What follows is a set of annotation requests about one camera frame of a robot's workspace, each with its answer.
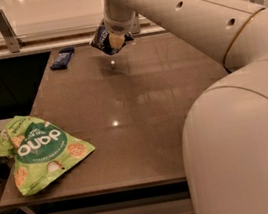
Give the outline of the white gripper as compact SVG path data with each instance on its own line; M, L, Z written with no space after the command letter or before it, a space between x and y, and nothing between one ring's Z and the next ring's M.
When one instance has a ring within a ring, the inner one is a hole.
M111 32L109 34L110 47L120 49L126 41L124 34L132 30L136 14L132 9L115 4L111 0L104 0L103 10L105 27Z

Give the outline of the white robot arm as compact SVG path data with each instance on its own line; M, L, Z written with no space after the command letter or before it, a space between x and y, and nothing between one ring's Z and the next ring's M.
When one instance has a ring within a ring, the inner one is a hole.
M183 158L195 214L268 214L268 8L242 0L105 0L104 22L134 14L222 64L229 75L192 105Z

